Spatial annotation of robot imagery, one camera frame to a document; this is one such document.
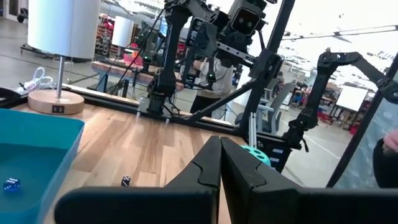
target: wooden table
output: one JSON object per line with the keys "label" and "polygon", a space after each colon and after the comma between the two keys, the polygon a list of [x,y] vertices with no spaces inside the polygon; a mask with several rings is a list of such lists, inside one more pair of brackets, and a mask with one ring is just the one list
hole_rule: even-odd
{"label": "wooden table", "polygon": [[[27,105],[14,110],[33,112]],[[165,125],[92,105],[85,105],[82,113],[70,117],[83,120],[85,130],[77,157],[54,204],[63,194],[78,187],[120,186],[125,175],[132,177],[132,186],[162,187],[184,169],[210,136],[226,136],[179,124]],[[241,138],[227,137],[240,145],[246,144]],[[223,190],[219,223],[231,223]],[[53,224],[53,209],[47,214],[45,224]]]}
{"label": "wooden table", "polygon": [[[95,72],[99,73],[99,84],[98,84],[97,90],[100,91],[100,92],[103,92],[103,93],[106,90],[106,84],[108,82],[108,76],[113,76],[113,77],[120,78],[123,75],[124,71],[126,71],[126,69],[124,67],[121,67],[121,66],[118,66],[118,65],[115,64],[115,65],[112,65],[112,67],[109,70],[109,72],[107,73],[107,75],[105,75],[106,72],[108,71],[109,67],[110,67],[110,64],[103,63],[103,62],[98,62],[97,61],[97,62],[92,62],[91,63],[91,68]],[[140,66],[140,65],[133,64],[132,68],[135,68],[135,67],[137,69],[139,69],[139,70],[142,68],[142,66]],[[149,72],[156,72],[158,69],[159,69],[159,67],[150,65],[148,71]],[[180,74],[178,72],[174,72],[174,74],[175,74],[177,79],[179,79],[179,80],[181,79],[181,76],[180,76]],[[127,82],[129,82],[129,81],[134,81],[134,77],[135,77],[135,73],[132,71],[132,69],[129,69],[126,72],[126,74],[125,74],[123,79],[126,80]],[[154,79],[154,77],[152,75],[148,75],[148,74],[145,74],[145,73],[138,73],[138,76],[136,77],[136,82],[144,84],[144,85],[147,85],[153,79]],[[176,83],[175,84],[175,88],[176,88],[177,91],[181,91],[181,90],[184,89],[184,85],[182,83]]]}

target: teal plastic bin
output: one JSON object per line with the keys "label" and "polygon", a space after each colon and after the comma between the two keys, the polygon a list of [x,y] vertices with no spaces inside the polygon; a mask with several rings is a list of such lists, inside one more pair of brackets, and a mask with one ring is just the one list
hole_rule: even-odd
{"label": "teal plastic bin", "polygon": [[77,119],[0,109],[0,181],[21,181],[16,192],[1,189],[1,223],[43,223],[83,128]]}

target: white lampshade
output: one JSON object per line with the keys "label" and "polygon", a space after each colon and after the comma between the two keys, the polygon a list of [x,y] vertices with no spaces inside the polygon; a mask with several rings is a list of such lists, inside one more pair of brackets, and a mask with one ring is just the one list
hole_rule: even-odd
{"label": "white lampshade", "polygon": [[127,47],[131,43],[134,22],[121,16],[116,16],[113,28],[112,44]]}
{"label": "white lampshade", "polygon": [[101,0],[30,0],[27,43],[53,54],[92,58]]}

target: lamp base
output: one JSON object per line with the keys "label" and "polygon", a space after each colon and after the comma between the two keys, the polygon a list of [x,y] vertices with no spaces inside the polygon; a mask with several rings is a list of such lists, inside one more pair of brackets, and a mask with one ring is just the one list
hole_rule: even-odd
{"label": "lamp base", "polygon": [[69,91],[62,91],[61,98],[58,99],[56,90],[36,90],[29,93],[28,105],[40,113],[69,115],[82,112],[85,99]]}

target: black die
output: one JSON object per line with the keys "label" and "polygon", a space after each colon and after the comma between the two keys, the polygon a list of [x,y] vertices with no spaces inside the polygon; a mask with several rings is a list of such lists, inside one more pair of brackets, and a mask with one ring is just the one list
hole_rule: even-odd
{"label": "black die", "polygon": [[130,180],[131,180],[131,177],[124,176],[122,178],[122,183],[121,183],[122,187],[128,187],[130,185]]}

